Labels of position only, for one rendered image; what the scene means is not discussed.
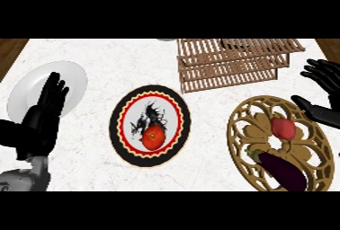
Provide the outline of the wooden tiered shelf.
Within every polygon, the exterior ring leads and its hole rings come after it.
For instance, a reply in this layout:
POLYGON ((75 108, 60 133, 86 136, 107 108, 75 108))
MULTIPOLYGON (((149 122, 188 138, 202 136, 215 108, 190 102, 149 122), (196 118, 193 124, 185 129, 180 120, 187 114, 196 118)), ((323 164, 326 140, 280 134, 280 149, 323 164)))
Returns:
POLYGON ((279 79, 298 39, 178 39, 181 92, 193 93, 279 79))

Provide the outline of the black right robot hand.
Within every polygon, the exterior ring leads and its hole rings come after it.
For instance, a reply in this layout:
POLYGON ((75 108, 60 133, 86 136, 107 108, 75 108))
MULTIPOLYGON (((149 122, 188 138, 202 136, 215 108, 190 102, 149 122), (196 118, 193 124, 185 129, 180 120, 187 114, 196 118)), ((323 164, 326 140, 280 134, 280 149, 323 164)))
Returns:
POLYGON ((314 105, 299 95, 293 95, 292 99, 313 121, 340 129, 340 64, 310 59, 301 75, 314 80, 329 93, 332 108, 314 105))

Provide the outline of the red tomato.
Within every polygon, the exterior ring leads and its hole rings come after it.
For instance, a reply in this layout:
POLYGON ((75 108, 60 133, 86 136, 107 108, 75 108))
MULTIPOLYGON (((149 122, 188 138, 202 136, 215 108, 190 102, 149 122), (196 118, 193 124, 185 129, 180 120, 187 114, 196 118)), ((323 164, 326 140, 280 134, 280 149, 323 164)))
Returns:
POLYGON ((165 144, 166 134, 162 126, 150 126, 143 135, 143 145, 151 151, 157 150, 165 144))

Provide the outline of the white round plate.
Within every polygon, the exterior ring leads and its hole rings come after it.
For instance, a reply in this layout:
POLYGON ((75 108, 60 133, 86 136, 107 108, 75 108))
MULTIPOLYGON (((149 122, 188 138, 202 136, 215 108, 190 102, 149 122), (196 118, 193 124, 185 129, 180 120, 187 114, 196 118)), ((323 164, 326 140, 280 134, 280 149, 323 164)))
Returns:
POLYGON ((66 81, 66 86, 70 88, 61 117, 73 111, 83 100, 88 77, 82 66, 72 61, 55 61, 42 65, 23 77, 10 95, 7 112, 11 120, 17 123, 23 122, 27 110, 39 101, 47 79, 52 72, 60 73, 60 79, 66 81))

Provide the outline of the gold openwork round placemat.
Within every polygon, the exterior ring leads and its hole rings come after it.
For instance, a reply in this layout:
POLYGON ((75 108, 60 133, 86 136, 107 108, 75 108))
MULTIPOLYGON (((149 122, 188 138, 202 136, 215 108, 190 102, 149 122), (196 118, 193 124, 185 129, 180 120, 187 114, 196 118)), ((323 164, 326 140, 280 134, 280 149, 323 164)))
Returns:
POLYGON ((261 95, 249 98, 230 116, 228 146, 236 166, 258 190, 286 191, 268 180, 274 177, 248 156, 246 150, 261 149, 287 160, 308 179, 308 191, 329 190, 335 179, 335 155, 327 136, 305 112, 283 98, 261 95), (287 118, 296 125, 292 141, 271 132, 271 120, 287 118))

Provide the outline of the round black red placemat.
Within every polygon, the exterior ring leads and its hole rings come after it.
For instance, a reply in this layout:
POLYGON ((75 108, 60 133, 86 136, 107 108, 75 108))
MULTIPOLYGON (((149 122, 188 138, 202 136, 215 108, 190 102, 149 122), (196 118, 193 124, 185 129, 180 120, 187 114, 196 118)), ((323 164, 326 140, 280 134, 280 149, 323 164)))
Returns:
POLYGON ((112 114, 112 145, 135 166, 165 164, 180 153, 190 136, 190 108, 180 94, 166 86, 140 87, 120 100, 112 114), (165 128, 165 144, 151 151, 143 145, 150 126, 165 128))

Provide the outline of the dark purple eggplant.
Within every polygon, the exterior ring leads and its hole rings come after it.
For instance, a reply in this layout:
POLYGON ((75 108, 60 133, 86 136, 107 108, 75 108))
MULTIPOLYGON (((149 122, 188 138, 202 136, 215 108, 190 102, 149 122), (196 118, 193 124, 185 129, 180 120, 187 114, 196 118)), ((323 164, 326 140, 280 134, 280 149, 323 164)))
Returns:
POLYGON ((258 165, 274 176, 280 185, 289 191, 305 191, 308 187, 308 179, 299 168, 283 158, 274 154, 265 152, 261 149, 246 149, 249 157, 253 159, 258 165))

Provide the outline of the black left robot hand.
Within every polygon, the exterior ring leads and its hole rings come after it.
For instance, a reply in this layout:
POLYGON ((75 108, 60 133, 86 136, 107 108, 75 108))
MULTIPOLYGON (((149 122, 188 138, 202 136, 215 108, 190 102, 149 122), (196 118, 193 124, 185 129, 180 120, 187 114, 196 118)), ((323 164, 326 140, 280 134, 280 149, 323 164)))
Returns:
POLYGON ((69 91, 60 73, 52 72, 39 101, 29 109, 23 122, 0 119, 0 145, 17 149, 20 161, 35 156, 48 156, 55 148, 69 91))

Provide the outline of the red bell pepper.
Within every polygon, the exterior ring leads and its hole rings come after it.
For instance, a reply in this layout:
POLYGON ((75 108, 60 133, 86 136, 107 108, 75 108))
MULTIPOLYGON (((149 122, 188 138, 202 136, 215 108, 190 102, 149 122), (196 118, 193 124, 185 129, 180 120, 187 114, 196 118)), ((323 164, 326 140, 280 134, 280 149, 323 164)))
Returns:
POLYGON ((274 118, 271 120, 271 132, 277 138, 292 141, 296 134, 295 122, 286 118, 274 118))

